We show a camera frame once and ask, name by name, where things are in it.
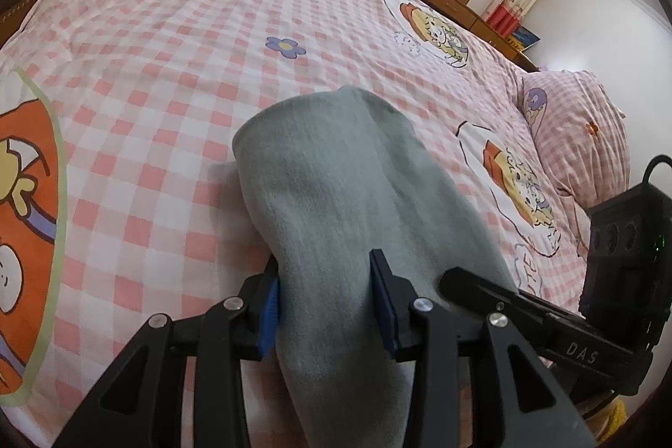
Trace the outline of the blue book on cabinet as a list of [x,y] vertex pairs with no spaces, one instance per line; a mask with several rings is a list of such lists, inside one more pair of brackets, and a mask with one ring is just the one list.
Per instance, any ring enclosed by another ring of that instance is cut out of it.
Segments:
[[525,52],[533,45],[536,45],[541,39],[530,31],[524,25],[518,25],[509,35],[506,36],[506,41],[518,52]]

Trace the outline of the grey fleece pants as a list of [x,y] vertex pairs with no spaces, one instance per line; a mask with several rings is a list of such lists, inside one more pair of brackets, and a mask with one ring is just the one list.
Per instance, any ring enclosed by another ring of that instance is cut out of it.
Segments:
[[235,135],[241,192],[277,259],[277,356],[311,447],[401,445],[412,371],[385,351],[369,255],[422,296],[453,267],[512,288],[482,217],[400,111],[342,87],[291,98]]

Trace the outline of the pink checkered pillow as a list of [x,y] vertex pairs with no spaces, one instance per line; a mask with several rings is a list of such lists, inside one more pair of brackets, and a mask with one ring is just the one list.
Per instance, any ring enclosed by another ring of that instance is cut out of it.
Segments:
[[520,109],[556,191],[584,210],[630,186],[624,114],[587,71],[523,75]]

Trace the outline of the pink checkered cartoon bedspread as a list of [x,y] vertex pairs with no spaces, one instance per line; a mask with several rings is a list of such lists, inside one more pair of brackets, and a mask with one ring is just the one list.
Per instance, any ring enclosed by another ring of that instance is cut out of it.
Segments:
[[418,0],[39,0],[1,50],[1,407],[53,443],[152,313],[263,263],[232,140],[344,85],[384,98],[526,289],[576,309],[585,263],[520,112],[523,71]]

